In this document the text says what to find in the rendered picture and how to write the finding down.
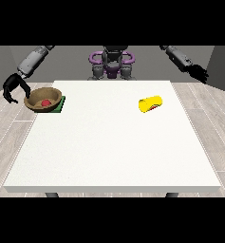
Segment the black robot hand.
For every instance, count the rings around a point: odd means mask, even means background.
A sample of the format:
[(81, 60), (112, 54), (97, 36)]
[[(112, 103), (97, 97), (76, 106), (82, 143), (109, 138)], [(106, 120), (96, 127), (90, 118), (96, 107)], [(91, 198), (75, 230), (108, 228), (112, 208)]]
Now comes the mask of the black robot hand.
[(18, 86), (21, 86), (23, 88), (23, 90), (26, 93), (26, 98), (27, 99), (29, 98), (30, 87), (19, 74), (14, 73), (11, 74), (3, 84), (3, 89), (4, 89), (3, 96), (9, 103), (17, 103), (17, 101), (12, 98), (11, 92)]
[(209, 77), (206, 69), (200, 65), (189, 65), (186, 66), (185, 69), (192, 78), (202, 82), (203, 84), (206, 84)]

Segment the yellow cup with melon print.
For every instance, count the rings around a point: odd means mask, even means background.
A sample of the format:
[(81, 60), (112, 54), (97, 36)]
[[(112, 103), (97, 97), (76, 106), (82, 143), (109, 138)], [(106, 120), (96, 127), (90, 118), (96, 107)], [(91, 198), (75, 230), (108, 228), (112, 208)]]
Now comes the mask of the yellow cup with melon print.
[(142, 113), (146, 113), (152, 109), (155, 109), (158, 106), (162, 105), (161, 96), (153, 96), (145, 99), (139, 100), (139, 110)]

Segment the brown wooden bowl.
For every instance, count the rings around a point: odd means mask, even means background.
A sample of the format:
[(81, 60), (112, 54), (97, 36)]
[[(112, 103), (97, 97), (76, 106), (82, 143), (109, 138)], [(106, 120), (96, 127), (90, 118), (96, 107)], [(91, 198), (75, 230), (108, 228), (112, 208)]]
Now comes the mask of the brown wooden bowl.
[[(29, 98), (24, 98), (25, 106), (36, 113), (47, 113), (55, 109), (62, 98), (62, 92), (53, 87), (41, 87), (30, 92)], [(43, 100), (51, 101), (51, 105), (42, 106)]]

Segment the green square pad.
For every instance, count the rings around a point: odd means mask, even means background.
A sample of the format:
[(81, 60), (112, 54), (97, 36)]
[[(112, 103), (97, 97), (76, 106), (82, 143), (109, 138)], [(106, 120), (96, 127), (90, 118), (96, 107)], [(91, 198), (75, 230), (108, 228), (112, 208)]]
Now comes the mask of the green square pad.
[(66, 96), (62, 96), (59, 105), (55, 109), (53, 109), (53, 110), (51, 110), (51, 111), (49, 111), (47, 113), (61, 113), (62, 109), (63, 109), (63, 106), (64, 106), (64, 103), (65, 103), (65, 100), (66, 100)]

